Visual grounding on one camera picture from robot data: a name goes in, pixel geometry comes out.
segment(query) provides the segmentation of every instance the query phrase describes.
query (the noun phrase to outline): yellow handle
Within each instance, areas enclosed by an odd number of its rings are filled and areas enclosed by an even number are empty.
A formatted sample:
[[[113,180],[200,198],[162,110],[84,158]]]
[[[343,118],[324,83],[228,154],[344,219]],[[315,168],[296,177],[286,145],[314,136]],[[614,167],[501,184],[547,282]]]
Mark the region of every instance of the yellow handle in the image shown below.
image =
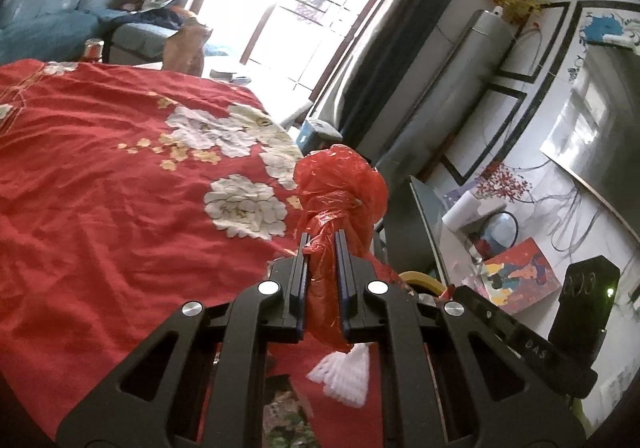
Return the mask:
[[[444,284],[420,271],[405,271],[404,273],[400,273],[399,276],[407,284],[419,285],[436,297],[439,297],[447,290]]]

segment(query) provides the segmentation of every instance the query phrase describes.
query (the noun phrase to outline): blue sofa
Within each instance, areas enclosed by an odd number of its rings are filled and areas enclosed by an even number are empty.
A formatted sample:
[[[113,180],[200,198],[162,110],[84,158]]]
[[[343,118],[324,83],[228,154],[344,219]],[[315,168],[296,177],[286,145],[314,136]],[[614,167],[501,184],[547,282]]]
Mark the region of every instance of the blue sofa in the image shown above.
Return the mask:
[[[135,0],[0,0],[0,65],[22,58],[77,60],[88,38]]]

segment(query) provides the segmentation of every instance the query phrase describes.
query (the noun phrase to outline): floral pattern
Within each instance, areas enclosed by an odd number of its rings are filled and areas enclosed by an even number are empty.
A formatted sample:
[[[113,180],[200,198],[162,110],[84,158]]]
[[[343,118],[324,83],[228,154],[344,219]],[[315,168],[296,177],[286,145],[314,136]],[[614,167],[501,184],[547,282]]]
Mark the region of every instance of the floral pattern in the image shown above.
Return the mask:
[[[216,118],[206,111],[182,105],[174,109],[166,124],[175,129],[170,138],[201,151],[217,145],[227,157],[248,156],[256,143],[255,138],[242,132],[242,126],[231,118]]]
[[[161,99],[158,106],[177,104],[167,100]],[[228,111],[228,118],[216,118],[206,111],[177,104],[166,119],[166,124],[175,131],[164,139],[168,143],[184,143],[197,151],[218,146],[226,157],[246,157],[251,154],[251,147],[260,143],[264,152],[259,155],[267,173],[287,190],[294,190],[293,169],[302,154],[284,129],[248,105],[231,104]]]
[[[65,66],[51,67],[52,74],[65,72]],[[251,148],[258,145],[258,156],[266,173],[287,190],[296,188],[293,171],[302,157],[289,135],[260,110],[243,104],[231,104],[228,117],[216,117],[204,110],[190,109],[175,100],[156,92],[146,93],[156,98],[160,110],[171,110],[165,123],[172,128],[170,134],[162,133],[157,140],[136,138],[135,145],[118,143],[117,148],[129,154],[163,154],[159,165],[163,170],[175,171],[181,162],[200,161],[217,165],[221,156],[246,157]],[[300,200],[291,196],[287,203],[294,209],[302,208]],[[231,174],[210,183],[210,191],[204,196],[204,210],[219,230],[227,237],[250,237],[270,241],[283,237],[287,205],[278,200],[269,184],[254,183],[248,178]]]
[[[0,105],[0,123],[14,110],[14,106],[8,103]]]
[[[298,185],[293,181],[293,170],[296,166],[297,158],[278,149],[265,147],[264,152],[259,154],[264,169],[267,173],[278,180],[287,190],[294,190]]]
[[[47,62],[42,72],[44,74],[60,76],[64,73],[75,71],[78,64],[75,62]]]
[[[227,237],[252,237],[270,241],[283,237],[287,208],[276,199],[273,188],[252,183],[246,177],[232,174],[214,181],[204,196],[205,212]]]

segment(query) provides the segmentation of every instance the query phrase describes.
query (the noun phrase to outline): red berry branch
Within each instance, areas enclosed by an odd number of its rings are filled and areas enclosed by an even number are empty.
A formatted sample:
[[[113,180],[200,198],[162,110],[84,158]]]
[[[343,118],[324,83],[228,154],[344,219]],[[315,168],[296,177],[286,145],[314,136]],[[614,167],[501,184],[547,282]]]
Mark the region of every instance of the red berry branch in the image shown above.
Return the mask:
[[[480,175],[476,197],[500,197],[514,202],[520,200],[530,188],[530,183],[521,175],[513,173],[513,170],[501,161],[493,161]]]

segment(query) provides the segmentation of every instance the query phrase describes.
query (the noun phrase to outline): silver screw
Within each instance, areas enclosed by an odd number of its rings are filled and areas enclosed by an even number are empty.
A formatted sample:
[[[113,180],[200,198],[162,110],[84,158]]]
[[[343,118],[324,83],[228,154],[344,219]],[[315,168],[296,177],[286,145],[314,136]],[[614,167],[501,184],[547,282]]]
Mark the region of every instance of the silver screw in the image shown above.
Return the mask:
[[[447,302],[444,304],[444,310],[451,316],[460,316],[465,312],[465,308],[459,302]]]
[[[260,282],[258,291],[263,295],[275,295],[280,289],[280,284],[276,281],[264,281]]]
[[[202,304],[200,302],[187,302],[182,306],[182,314],[185,316],[196,316],[202,312]]]
[[[389,290],[389,286],[382,281],[373,281],[367,284],[367,289],[374,295],[384,295]]]

